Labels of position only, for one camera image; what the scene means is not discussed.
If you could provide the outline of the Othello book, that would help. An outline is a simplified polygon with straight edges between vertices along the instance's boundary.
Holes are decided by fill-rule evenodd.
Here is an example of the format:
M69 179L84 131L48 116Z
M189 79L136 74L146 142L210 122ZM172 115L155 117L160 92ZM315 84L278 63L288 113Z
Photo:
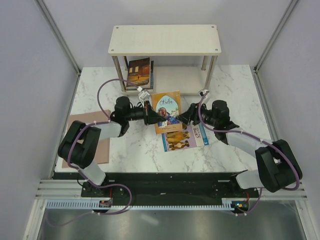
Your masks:
M179 90L154 93L151 95L152 107L156 113L165 118L165 121L155 124L157 135L179 132L183 129L182 123L176 119L182 113L181 93Z

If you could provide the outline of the dog picture book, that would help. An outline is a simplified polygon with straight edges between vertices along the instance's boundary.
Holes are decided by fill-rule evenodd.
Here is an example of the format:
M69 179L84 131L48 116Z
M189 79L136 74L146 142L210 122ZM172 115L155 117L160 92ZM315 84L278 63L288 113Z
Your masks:
M203 147L209 144L205 129L198 125L182 125L181 131L167 132L162 135L165 152Z

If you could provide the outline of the Nineteen Eighty-Four book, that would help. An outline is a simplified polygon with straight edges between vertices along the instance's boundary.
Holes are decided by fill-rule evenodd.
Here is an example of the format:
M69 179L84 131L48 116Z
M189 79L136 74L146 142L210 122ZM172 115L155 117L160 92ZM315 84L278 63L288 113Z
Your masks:
M154 70L154 61L150 60L150 87L148 88L143 87L143 89L152 90L154 88L153 70ZM133 91L136 89L135 88L136 85L129 81L127 81L125 86L126 86L126 90L128 91Z

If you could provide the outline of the red cream cover book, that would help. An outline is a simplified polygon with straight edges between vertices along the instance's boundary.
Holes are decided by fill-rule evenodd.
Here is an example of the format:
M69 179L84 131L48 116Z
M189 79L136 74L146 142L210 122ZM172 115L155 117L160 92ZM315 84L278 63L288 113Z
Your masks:
M128 63L127 81L142 88L151 86L151 60L149 57Z

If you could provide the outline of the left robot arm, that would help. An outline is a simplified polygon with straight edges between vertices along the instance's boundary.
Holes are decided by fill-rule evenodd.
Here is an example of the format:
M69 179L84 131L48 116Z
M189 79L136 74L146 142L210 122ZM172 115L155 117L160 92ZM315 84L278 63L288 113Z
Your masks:
M97 123L73 121L57 154L84 177L84 187L92 186L95 194L104 197L116 184L108 183L106 173L95 161L98 143L100 140L122 137L129 129L130 121L138 120L143 120L145 125L153 125L166 119L152 108L148 100L132 106L128 97L118 97L110 120Z

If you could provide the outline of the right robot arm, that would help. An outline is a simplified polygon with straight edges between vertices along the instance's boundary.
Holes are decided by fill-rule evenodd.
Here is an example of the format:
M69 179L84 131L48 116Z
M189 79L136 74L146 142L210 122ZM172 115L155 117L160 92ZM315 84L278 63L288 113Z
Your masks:
M299 188L303 174L289 144L283 139L270 141L243 131L231 121L225 101L215 100L211 109L202 103L192 103L176 119L186 125L202 124L219 141L255 158L256 170L244 170L231 177L229 191L233 196L240 197L250 188L265 188L271 193Z

